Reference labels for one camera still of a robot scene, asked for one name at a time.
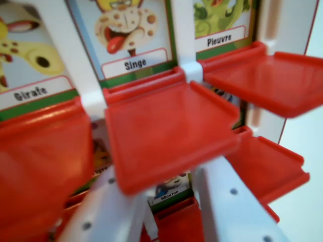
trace screw hole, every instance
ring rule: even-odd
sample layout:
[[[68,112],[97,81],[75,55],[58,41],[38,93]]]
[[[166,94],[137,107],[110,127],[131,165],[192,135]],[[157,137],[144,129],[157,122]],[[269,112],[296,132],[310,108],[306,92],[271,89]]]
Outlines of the screw hole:
[[[235,188],[232,188],[232,189],[230,190],[230,193],[231,193],[232,195],[237,195],[237,194],[238,194],[238,190],[237,190],[237,189],[235,189]]]
[[[109,183],[109,184],[112,184],[112,183],[114,183],[116,181],[116,179],[114,179],[114,178],[110,178],[107,182]]]
[[[263,241],[264,242],[273,242],[272,238],[268,235],[266,235],[265,237],[263,237]]]
[[[92,224],[90,222],[85,222],[82,225],[83,230],[88,230],[90,227],[92,226]]]

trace white plastic frame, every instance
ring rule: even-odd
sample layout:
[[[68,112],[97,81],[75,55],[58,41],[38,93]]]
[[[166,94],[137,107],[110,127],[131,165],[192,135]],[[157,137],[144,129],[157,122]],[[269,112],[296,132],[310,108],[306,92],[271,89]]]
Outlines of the white plastic frame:
[[[193,0],[172,0],[172,15],[178,66],[186,77],[186,81],[203,82],[202,65],[196,61],[194,46],[194,8]]]
[[[199,166],[194,176],[205,242],[288,241],[225,157]]]
[[[257,40],[267,45],[268,54],[276,51],[305,54],[316,3],[317,0],[261,1]],[[284,118],[272,112],[254,105],[247,107],[246,125],[253,129],[256,136],[278,143],[284,123]]]

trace red tongue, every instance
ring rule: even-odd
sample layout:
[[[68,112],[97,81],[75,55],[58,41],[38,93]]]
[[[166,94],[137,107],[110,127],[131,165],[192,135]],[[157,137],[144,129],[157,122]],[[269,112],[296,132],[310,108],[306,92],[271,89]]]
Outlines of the red tongue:
[[[110,54],[115,54],[118,52],[118,50],[122,47],[123,43],[125,42],[126,38],[125,37],[114,37],[109,40],[109,43],[107,44],[106,50]]]

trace animal card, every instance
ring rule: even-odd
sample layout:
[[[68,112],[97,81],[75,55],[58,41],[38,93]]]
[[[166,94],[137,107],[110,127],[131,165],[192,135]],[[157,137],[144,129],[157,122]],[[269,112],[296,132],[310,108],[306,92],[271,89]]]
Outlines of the animal card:
[[[204,59],[252,42],[258,0],[193,0],[195,50]]]
[[[67,0],[99,80],[115,86],[173,68],[170,2]]]
[[[72,89],[38,12],[30,6],[1,3],[0,110]]]
[[[155,195],[148,197],[150,206],[159,204],[169,198],[190,189],[189,173],[182,173],[156,186]]]

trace white plastic post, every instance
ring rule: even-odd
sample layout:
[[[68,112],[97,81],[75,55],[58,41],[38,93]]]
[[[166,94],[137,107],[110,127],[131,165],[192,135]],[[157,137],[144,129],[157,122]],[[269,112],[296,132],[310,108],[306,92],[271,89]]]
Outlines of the white plastic post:
[[[147,196],[125,196],[111,166],[93,184],[59,242],[139,242],[146,209]]]
[[[13,0],[35,6],[78,91],[91,120],[104,118],[107,108],[101,87],[64,0]]]
[[[178,65],[186,81],[203,82],[203,68],[196,61],[194,8],[192,0],[172,0],[172,14]]]
[[[287,242],[288,239],[225,157],[196,170],[205,242]]]

